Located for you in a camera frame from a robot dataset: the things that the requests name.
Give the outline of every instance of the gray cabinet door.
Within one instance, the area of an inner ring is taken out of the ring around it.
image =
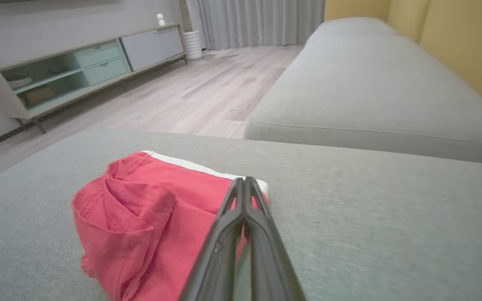
[[[168,59],[183,52],[182,40],[177,26],[158,29],[157,32],[163,49],[163,59]]]
[[[165,59],[157,31],[125,36],[120,40],[133,71],[138,71]]]

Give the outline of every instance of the white wall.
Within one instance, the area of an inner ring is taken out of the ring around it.
[[[191,25],[194,31],[198,31],[200,34],[200,45],[202,48],[206,48],[206,39],[204,38],[204,32],[202,30],[202,19],[200,18],[200,8],[198,7],[197,0],[185,0],[187,4],[187,11],[189,11],[189,19],[191,19]]]
[[[155,15],[180,23],[178,0],[37,0],[0,4],[0,63],[143,30]],[[17,127],[0,115],[0,135]]]

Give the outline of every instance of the white vase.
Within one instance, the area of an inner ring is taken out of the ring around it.
[[[185,47],[187,59],[199,59],[202,57],[202,46],[200,46],[200,34],[198,31],[183,33],[185,36]]]

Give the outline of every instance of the white stripe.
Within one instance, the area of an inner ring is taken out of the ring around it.
[[[146,154],[149,154],[150,156],[152,156],[153,158],[156,158],[157,160],[161,160],[163,162],[178,165],[178,166],[181,166],[181,167],[186,168],[186,169],[199,171],[201,173],[207,173],[209,175],[216,176],[216,177],[219,177],[219,178],[230,179],[230,180],[237,179],[237,178],[245,179],[245,177],[242,177],[242,176],[230,175],[229,173],[220,173],[218,171],[207,168],[206,166],[196,164],[195,162],[161,155],[161,154],[158,154],[156,152],[152,152],[151,150],[144,150],[142,152],[146,153]],[[262,190],[262,192],[266,196],[268,196],[269,195],[269,193],[268,193],[269,185],[262,180],[256,179],[256,181],[258,182],[258,185],[260,185],[260,189]]]

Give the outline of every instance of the fabric upholstery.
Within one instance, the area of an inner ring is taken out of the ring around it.
[[[390,25],[375,18],[345,18],[327,21],[319,25],[306,44],[327,40],[334,36],[397,36]]]
[[[482,0],[432,0],[421,46],[482,94]]]
[[[306,45],[245,137],[482,162],[482,97],[408,38],[334,36]]]
[[[310,301],[482,301],[480,163],[131,131],[81,133],[0,174],[0,301],[107,300],[79,268],[70,202],[144,149],[269,183]]]
[[[325,21],[371,17],[386,21],[392,0],[325,0]]]
[[[419,42],[431,0],[392,0],[388,24],[402,36]]]

